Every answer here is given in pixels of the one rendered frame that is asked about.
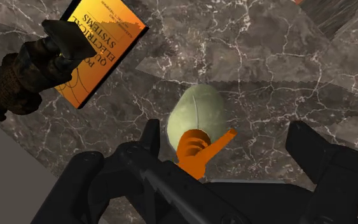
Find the orange book black spine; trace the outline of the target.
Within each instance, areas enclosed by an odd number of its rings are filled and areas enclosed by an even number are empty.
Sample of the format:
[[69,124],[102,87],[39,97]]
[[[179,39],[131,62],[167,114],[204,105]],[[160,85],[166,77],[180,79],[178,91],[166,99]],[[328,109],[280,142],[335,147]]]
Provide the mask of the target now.
[[72,0],[60,18],[75,22],[97,54],[72,72],[56,90],[81,109],[148,31],[125,0]]

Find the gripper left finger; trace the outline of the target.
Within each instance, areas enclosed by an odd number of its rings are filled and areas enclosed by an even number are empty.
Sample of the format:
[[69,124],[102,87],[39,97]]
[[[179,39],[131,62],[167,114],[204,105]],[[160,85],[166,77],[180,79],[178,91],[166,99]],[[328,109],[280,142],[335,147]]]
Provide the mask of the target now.
[[111,199],[126,197],[146,224],[249,224],[249,219],[171,161],[158,159],[160,122],[109,157],[73,156],[31,224],[98,224]]

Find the green spray bottle orange nozzle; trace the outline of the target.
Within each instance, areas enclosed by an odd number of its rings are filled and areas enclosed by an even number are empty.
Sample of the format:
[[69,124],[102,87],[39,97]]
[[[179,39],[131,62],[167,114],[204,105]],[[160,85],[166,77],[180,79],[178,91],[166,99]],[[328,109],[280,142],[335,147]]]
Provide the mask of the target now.
[[181,169],[199,180],[207,163],[237,135],[227,127],[221,94],[198,84],[181,96],[167,121],[167,137]]

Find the dark brown figure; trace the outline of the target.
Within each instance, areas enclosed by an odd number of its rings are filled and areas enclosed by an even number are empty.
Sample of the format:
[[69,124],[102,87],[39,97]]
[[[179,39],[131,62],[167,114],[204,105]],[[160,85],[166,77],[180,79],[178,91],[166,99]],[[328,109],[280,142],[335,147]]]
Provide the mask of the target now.
[[25,42],[0,65],[0,122],[8,111],[28,115],[39,109],[40,93],[71,81],[74,69],[97,54],[74,22],[44,20],[47,37]]

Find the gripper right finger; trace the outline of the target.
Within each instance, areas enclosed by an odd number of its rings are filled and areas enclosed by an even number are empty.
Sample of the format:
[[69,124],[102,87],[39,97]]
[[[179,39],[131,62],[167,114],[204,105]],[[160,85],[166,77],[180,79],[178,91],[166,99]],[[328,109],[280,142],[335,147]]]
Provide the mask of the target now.
[[358,151],[302,121],[289,124],[286,150],[316,184],[299,224],[358,224]]

